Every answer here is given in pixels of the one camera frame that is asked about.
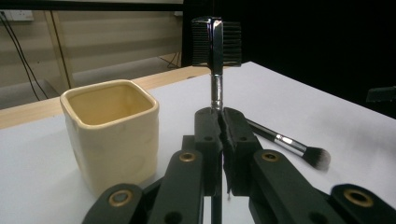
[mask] brush handle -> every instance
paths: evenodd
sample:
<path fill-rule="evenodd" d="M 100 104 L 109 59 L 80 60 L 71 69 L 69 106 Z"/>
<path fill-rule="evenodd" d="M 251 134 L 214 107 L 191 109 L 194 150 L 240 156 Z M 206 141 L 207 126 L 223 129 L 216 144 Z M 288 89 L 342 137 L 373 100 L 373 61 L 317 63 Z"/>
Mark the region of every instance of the brush handle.
<path fill-rule="evenodd" d="M 260 135 L 261 137 L 264 137 L 267 140 L 277 143 L 278 145 L 284 147 L 287 150 L 290 150 L 292 152 L 296 152 L 297 150 L 300 152 L 299 154 L 301 154 L 301 156 L 302 153 L 304 154 L 306 151 L 307 146 L 295 141 L 294 139 L 267 129 L 250 119 L 247 119 L 247 123 L 249 124 L 251 130 L 254 133 Z"/>
<path fill-rule="evenodd" d="M 222 74 L 223 74 L 223 23 L 220 18 L 212 18 L 209 26 L 209 33 L 212 34 L 211 61 L 209 68 L 211 71 L 212 109 L 222 110 Z"/>

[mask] cup rim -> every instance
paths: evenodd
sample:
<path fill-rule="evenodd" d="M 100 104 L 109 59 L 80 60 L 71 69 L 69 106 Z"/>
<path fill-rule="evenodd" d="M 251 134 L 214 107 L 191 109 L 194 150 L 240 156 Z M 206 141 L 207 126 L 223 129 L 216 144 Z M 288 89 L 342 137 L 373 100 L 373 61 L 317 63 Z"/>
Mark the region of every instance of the cup rim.
<path fill-rule="evenodd" d="M 87 88 L 90 88 L 91 91 L 97 91 L 97 90 L 105 89 L 105 88 L 120 85 L 120 84 L 131 86 L 132 88 L 134 88 L 137 91 L 139 91 L 140 93 L 142 93 L 142 95 L 152 103 L 152 107 L 148 110 L 145 110 L 145 111 L 121 118 L 121 119 L 114 119 L 109 122 L 105 122 L 105 123 L 101 123 L 101 124 L 87 124 L 79 118 L 79 116 L 76 114 L 76 112 L 74 111 L 74 109 L 72 108 L 72 106 L 70 105 L 70 103 L 68 101 L 68 99 L 70 97 L 77 96 L 77 95 L 85 92 L 85 90 L 87 90 Z M 135 117 L 151 113 L 152 111 L 158 110 L 158 107 L 159 107 L 158 101 L 151 94 L 149 94 L 147 91 L 145 91 L 139 85 L 134 83 L 132 80 L 128 80 L 128 79 L 116 79 L 116 80 L 105 81 L 105 82 L 100 82 L 100 83 L 95 83 L 95 84 L 91 84 L 91 85 L 87 85 L 87 86 L 76 87 L 76 88 L 70 89 L 70 90 L 65 91 L 64 93 L 61 94 L 60 102 L 61 102 L 62 109 L 64 110 L 64 114 L 68 113 L 70 115 L 71 119 L 74 120 L 75 123 L 80 128 L 84 128 L 84 129 L 99 129 L 99 128 L 104 128 L 107 126 L 112 126 L 114 124 L 123 122 L 125 120 L 133 119 Z"/>

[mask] brush bristles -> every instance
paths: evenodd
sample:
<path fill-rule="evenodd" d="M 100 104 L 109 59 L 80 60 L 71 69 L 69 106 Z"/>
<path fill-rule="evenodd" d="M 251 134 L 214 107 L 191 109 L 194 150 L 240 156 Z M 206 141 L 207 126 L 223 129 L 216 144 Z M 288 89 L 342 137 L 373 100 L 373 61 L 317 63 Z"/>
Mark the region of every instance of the brush bristles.
<path fill-rule="evenodd" d="M 211 37 L 206 22 L 193 22 L 192 66 L 208 66 L 210 61 Z M 242 62 L 240 22 L 223 23 L 223 66 L 240 66 Z"/>
<path fill-rule="evenodd" d="M 223 66 L 241 66 L 241 33 L 240 22 L 223 23 Z"/>
<path fill-rule="evenodd" d="M 318 170 L 328 170 L 331 156 L 328 151 L 320 147 L 307 147 L 303 159 Z"/>
<path fill-rule="evenodd" d="M 193 40 L 193 66 L 208 66 L 210 57 L 210 33 L 208 32 L 208 24 L 204 22 L 193 22 L 192 40 Z"/>

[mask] power outlet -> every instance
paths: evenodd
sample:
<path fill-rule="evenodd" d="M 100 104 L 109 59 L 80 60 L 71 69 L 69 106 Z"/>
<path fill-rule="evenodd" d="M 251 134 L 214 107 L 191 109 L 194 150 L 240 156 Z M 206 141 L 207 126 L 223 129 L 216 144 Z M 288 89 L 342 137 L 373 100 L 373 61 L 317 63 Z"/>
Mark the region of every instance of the power outlet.
<path fill-rule="evenodd" d="M 33 21 L 32 10 L 0 10 L 4 12 L 8 21 Z"/>

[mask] makeup brush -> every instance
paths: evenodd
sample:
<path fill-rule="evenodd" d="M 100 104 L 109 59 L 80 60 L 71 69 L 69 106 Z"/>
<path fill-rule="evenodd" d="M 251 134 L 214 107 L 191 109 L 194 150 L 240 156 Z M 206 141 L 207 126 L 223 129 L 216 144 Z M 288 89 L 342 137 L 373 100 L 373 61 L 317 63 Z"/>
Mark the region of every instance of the makeup brush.
<path fill-rule="evenodd" d="M 314 168 L 318 170 L 329 169 L 331 156 L 325 149 L 320 147 L 308 147 L 283 134 L 267 129 L 250 119 L 247 119 L 247 123 L 254 133 L 264 137 L 269 141 L 277 143 L 294 154 L 299 155 Z"/>
<path fill-rule="evenodd" d="M 220 17 L 199 17 L 191 22 L 192 66 L 211 71 L 211 107 L 222 111 L 223 66 L 241 66 L 241 26 Z"/>

